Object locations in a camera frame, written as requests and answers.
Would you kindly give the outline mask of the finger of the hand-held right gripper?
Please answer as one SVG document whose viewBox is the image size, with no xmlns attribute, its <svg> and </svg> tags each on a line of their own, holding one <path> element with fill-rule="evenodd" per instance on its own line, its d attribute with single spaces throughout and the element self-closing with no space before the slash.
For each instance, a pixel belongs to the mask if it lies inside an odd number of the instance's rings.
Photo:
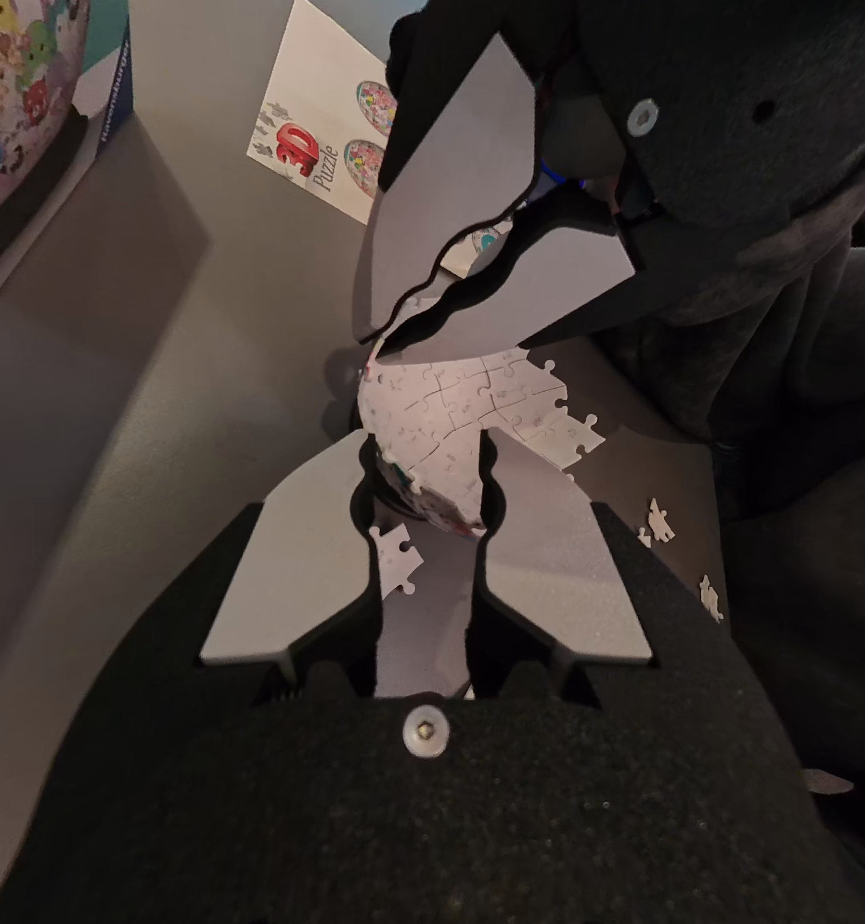
<svg viewBox="0 0 865 924">
<path fill-rule="evenodd" d="M 605 203 L 588 193 L 545 194 L 516 214 L 483 268 L 385 337 L 380 362 L 450 362 L 508 350 L 634 274 Z"/>
<path fill-rule="evenodd" d="M 500 32 L 416 36 L 357 261 L 357 341 L 387 328 L 452 245 L 531 189 L 536 99 Z"/>
</svg>

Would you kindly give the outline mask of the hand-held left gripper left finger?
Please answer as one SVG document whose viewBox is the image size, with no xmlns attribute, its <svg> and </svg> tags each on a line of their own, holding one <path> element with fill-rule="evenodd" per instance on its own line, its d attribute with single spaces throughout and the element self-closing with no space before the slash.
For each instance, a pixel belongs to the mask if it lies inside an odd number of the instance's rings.
<svg viewBox="0 0 865 924">
<path fill-rule="evenodd" d="M 203 664 L 275 665 L 296 689 L 315 664 L 331 662 L 358 696 L 374 696 L 382 629 L 369 535 L 375 451 L 369 433 L 349 433 L 268 494 L 200 650 Z"/>
</svg>

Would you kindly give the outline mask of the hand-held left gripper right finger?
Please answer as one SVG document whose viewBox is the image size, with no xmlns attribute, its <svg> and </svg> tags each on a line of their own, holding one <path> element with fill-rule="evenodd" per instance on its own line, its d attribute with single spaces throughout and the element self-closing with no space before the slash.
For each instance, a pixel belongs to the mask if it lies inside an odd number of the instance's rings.
<svg viewBox="0 0 865 924">
<path fill-rule="evenodd" d="M 470 685 L 496 697 L 517 666 L 549 688 L 580 668 L 652 666 L 654 654 L 588 494 L 499 429 L 481 433 L 485 527 L 466 635 Z"/>
</svg>

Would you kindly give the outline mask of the single white puzzle piece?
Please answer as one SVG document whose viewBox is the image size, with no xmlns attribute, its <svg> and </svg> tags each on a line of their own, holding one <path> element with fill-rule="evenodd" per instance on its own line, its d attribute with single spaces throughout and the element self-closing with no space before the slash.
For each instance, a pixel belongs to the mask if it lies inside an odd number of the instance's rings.
<svg viewBox="0 0 865 924">
<path fill-rule="evenodd" d="M 415 584 L 411 578 L 424 563 L 422 555 L 412 544 L 405 524 L 382 533 L 375 525 L 369 529 L 376 547 L 380 577 L 380 595 L 386 600 L 395 591 L 411 596 Z"/>
</svg>

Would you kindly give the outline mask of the partly built puzzle ball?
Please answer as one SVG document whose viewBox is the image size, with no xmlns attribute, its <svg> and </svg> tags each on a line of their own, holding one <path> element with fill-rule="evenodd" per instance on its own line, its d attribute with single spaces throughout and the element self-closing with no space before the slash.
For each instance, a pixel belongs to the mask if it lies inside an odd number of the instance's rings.
<svg viewBox="0 0 865 924">
<path fill-rule="evenodd" d="M 373 435 L 380 477 L 415 516 L 462 536 L 481 536 L 481 433 L 500 430 L 565 470 L 598 448 L 598 418 L 566 407 L 554 362 L 538 366 L 518 347 L 457 361 L 378 362 L 362 372 L 358 416 Z"/>
</svg>

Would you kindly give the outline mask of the scattered loose puzzle pieces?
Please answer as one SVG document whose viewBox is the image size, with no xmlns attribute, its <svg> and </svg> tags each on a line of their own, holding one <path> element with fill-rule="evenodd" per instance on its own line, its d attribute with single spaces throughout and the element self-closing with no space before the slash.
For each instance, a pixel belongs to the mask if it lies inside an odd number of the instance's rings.
<svg viewBox="0 0 865 924">
<path fill-rule="evenodd" d="M 667 520 L 668 512 L 658 507 L 658 502 L 652 498 L 649 502 L 646 515 L 646 526 L 641 526 L 636 534 L 637 539 L 647 548 L 651 549 L 655 542 L 668 543 L 675 538 L 675 533 Z M 698 583 L 698 596 L 702 607 L 709 613 L 716 623 L 725 622 L 719 602 L 719 595 L 711 583 L 710 576 L 703 574 Z"/>
</svg>

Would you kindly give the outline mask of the colourful puzzle box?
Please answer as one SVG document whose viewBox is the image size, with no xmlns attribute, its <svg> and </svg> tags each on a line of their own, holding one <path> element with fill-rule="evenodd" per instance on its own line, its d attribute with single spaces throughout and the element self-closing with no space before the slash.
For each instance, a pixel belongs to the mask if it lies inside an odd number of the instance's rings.
<svg viewBox="0 0 865 924">
<path fill-rule="evenodd" d="M 133 106 L 127 1 L 0 1 L 0 289 Z"/>
</svg>

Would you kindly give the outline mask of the printed instruction leaflet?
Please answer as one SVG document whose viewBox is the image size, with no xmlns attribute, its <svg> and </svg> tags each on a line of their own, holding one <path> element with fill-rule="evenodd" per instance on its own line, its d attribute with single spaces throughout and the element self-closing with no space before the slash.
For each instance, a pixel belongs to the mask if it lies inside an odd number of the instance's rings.
<svg viewBox="0 0 865 924">
<path fill-rule="evenodd" d="M 368 225 L 397 103 L 379 58 L 311 2 L 294 2 L 248 156 Z M 451 246 L 441 266 L 464 278 L 511 229 L 502 217 Z"/>
</svg>

